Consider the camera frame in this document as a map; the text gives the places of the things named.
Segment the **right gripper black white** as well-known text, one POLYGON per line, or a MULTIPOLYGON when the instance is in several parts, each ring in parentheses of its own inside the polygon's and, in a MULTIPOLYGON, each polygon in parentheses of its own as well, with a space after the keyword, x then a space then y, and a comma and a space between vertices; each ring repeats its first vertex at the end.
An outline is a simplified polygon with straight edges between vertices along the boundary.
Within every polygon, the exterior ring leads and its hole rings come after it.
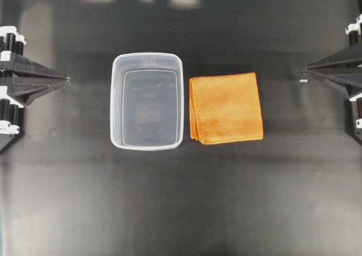
POLYGON ((361 14, 346 27, 350 46, 307 64, 303 74, 313 77, 349 98, 352 130, 361 143, 361 14), (354 69, 317 69, 317 68, 354 69))

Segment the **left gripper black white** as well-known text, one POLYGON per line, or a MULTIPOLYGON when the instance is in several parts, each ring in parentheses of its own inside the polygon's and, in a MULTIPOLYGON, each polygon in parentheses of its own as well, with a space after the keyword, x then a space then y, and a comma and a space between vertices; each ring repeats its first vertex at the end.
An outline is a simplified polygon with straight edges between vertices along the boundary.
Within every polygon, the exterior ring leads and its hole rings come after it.
POLYGON ((1 153, 23 135, 24 106, 70 85, 70 77, 23 55, 24 36, 15 26, 1 26, 1 153), (48 79, 14 79, 16 74, 48 79))

